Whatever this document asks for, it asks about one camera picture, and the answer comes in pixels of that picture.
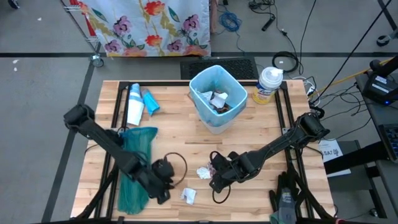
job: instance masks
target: white lid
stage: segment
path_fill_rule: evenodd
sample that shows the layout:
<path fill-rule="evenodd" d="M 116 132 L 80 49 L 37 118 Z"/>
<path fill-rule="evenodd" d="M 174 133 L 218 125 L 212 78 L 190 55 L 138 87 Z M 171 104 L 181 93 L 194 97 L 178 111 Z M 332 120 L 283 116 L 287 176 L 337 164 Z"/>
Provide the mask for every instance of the white lid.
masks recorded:
<path fill-rule="evenodd" d="M 262 72 L 259 78 L 260 84 L 264 88 L 268 89 L 276 89 L 282 84 L 282 80 L 284 79 L 284 71 L 275 67 L 266 67 Z"/>

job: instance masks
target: yellow label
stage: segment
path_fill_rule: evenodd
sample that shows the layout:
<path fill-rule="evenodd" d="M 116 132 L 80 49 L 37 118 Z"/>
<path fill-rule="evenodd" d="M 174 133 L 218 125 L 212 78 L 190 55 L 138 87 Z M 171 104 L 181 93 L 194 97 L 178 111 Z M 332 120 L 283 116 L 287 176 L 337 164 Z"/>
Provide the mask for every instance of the yellow label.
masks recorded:
<path fill-rule="evenodd" d="M 275 91 L 272 91 L 268 94 L 264 94 L 264 91 L 262 89 L 259 89 L 256 87 L 256 92 L 252 94 L 252 98 L 254 100 L 254 102 L 264 105 L 267 104 L 272 96 L 275 94 Z"/>

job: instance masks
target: disinfecting wipes container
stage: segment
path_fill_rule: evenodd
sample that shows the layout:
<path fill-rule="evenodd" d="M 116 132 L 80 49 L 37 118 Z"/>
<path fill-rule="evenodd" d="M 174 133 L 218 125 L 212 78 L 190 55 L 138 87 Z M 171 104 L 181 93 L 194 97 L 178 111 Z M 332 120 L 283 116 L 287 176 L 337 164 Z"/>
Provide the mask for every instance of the disinfecting wipes container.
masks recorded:
<path fill-rule="evenodd" d="M 253 100 L 258 104 L 267 104 L 279 89 L 284 78 L 283 70 L 275 67 L 266 67 L 260 74 Z"/>

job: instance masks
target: white bottle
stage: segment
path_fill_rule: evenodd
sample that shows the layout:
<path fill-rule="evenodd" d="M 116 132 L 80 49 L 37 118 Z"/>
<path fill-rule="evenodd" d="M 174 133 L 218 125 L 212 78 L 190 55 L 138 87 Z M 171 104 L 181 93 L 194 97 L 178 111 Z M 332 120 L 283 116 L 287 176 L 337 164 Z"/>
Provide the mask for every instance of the white bottle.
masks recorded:
<path fill-rule="evenodd" d="M 144 111 L 144 101 L 141 98 L 139 84 L 131 86 L 129 94 L 129 107 L 127 109 L 127 123 L 138 126 Z"/>
<path fill-rule="evenodd" d="M 260 74 L 256 90 L 252 94 L 258 104 L 267 104 L 274 93 L 279 89 L 284 78 L 284 71 L 275 67 L 266 67 Z"/>

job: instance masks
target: black keyboard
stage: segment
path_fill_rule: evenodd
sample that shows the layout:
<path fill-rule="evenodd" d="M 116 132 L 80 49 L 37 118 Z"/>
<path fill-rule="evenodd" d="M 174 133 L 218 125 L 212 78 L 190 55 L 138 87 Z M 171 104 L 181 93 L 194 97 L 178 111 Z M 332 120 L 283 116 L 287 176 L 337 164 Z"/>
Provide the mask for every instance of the black keyboard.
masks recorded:
<path fill-rule="evenodd" d="M 237 80 L 257 80 L 259 74 L 254 57 L 221 58 L 180 62 L 181 79 L 191 80 L 204 69 L 220 65 Z"/>
<path fill-rule="evenodd" d="M 390 160 L 398 162 L 398 124 L 379 125 L 379 132 Z"/>

